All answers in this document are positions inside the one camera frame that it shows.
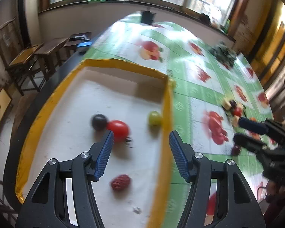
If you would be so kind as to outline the white box with yellow rim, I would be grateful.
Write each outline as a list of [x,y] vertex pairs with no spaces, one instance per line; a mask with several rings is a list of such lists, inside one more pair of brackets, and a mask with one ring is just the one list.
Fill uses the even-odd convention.
[[[104,174],[92,182],[103,227],[160,227],[163,224],[171,178],[172,90],[166,74],[122,60],[84,60],[55,89],[33,122],[16,176],[16,196],[23,205],[48,160],[72,160],[101,141],[107,127],[95,131],[92,117],[120,120],[132,142],[115,145]],[[148,125],[158,111],[161,126]],[[130,185],[114,191],[111,180],[127,174]],[[78,227],[71,179],[66,180],[71,224]]]

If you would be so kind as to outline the small dark stool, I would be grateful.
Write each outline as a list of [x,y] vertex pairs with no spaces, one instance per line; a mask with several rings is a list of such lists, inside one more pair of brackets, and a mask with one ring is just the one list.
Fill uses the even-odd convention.
[[77,46],[80,43],[89,41],[91,36],[91,32],[75,33],[71,35],[64,44],[67,58],[71,56],[71,52],[75,53],[77,51]]

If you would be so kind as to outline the pale fruit chunk back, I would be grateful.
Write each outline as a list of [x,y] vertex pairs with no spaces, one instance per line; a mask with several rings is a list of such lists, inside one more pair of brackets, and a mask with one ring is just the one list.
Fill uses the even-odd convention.
[[244,109],[243,104],[241,104],[240,102],[237,102],[237,107],[240,108],[240,109],[242,109],[242,110]]

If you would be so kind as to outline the fruit-print green tablecloth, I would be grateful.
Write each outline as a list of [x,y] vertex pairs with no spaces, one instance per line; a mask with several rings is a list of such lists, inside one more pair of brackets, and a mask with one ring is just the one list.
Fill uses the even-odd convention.
[[244,105],[249,118],[271,118],[256,74],[243,55],[233,68],[224,67],[209,53],[206,43],[174,22],[148,26],[139,20],[140,15],[134,13],[115,22],[92,44],[85,58],[125,60],[169,75],[176,82],[174,129],[195,151],[224,162],[231,157],[233,143],[219,141],[206,130],[206,122],[211,114],[219,114],[229,139],[238,132],[221,107],[225,98]]

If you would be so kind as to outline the small orange tangerine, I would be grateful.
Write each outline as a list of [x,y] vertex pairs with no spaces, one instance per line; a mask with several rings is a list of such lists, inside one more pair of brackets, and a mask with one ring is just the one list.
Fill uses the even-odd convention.
[[249,132],[249,135],[252,137],[252,138],[254,138],[254,139],[256,139],[256,140],[261,140],[261,138],[260,138],[260,135],[259,134],[257,134],[257,133],[255,133],[255,132]]

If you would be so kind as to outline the black cup on table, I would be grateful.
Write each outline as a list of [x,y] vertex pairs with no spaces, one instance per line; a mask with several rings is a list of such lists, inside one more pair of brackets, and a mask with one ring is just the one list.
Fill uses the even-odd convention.
[[141,13],[142,17],[140,19],[140,22],[143,24],[147,24],[147,25],[152,25],[154,22],[154,17],[155,17],[155,13],[152,13],[148,10],[144,10]]

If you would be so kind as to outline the red tomato with stem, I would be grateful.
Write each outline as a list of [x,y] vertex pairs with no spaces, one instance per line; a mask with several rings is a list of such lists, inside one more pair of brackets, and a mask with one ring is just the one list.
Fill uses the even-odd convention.
[[129,126],[120,120],[112,120],[107,124],[107,129],[114,134],[114,144],[129,144],[132,142]]

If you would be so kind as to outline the wooden chair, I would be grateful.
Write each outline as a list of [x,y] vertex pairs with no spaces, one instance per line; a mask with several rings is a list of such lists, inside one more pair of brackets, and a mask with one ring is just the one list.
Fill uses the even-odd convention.
[[34,80],[35,75],[41,71],[41,68],[34,68],[37,63],[35,53],[42,46],[43,44],[36,44],[24,47],[16,28],[15,18],[0,26],[0,57],[6,72],[21,95],[27,91],[39,92],[45,82],[43,79],[37,84]]

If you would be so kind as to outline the pale fruit chunk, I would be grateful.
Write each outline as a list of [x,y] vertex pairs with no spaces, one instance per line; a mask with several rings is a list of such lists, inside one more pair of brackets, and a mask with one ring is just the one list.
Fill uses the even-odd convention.
[[226,110],[226,111],[229,111],[232,107],[230,101],[226,98],[223,98],[221,105],[224,108],[224,110]]
[[239,116],[232,116],[231,118],[231,123],[232,126],[237,127],[238,126],[238,122],[239,122],[240,117]]
[[243,104],[241,104],[240,102],[237,102],[237,107],[240,108],[240,109],[242,109],[242,110],[244,109]]

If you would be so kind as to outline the leafy green vegetable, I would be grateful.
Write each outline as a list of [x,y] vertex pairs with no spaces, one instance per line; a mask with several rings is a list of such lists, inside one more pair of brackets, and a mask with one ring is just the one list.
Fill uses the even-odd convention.
[[237,54],[232,49],[226,46],[223,41],[219,41],[218,44],[213,47],[209,47],[208,51],[212,54],[216,60],[227,68],[233,68]]

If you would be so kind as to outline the dark plum in pile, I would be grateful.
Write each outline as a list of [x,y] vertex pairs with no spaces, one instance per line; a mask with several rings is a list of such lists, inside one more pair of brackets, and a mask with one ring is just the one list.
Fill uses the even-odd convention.
[[232,109],[235,109],[237,107],[237,102],[235,100],[230,100],[229,103]]

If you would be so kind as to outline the dark red plum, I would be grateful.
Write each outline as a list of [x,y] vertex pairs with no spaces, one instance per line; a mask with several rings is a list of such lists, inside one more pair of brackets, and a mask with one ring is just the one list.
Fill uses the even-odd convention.
[[237,157],[240,154],[241,154],[241,146],[234,145],[231,149],[231,156]]

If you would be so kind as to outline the blue sponge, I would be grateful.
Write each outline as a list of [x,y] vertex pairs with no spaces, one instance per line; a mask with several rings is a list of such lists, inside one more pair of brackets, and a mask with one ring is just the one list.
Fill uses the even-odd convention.
[[77,48],[89,48],[91,47],[92,42],[91,41],[87,41],[87,42],[81,42],[77,45]]

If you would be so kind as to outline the wooden stool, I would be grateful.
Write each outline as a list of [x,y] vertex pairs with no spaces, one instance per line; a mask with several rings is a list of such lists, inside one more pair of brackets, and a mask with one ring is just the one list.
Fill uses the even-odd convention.
[[59,50],[63,48],[68,38],[54,38],[45,43],[40,49],[35,52],[40,69],[46,81],[56,72],[57,66],[62,66],[64,60],[61,59]]

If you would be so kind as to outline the green round fruit in box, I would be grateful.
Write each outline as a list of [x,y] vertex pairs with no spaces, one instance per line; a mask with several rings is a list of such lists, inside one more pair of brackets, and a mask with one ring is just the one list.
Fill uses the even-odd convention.
[[160,127],[162,124],[162,116],[158,111],[151,111],[148,114],[148,125],[152,127]]

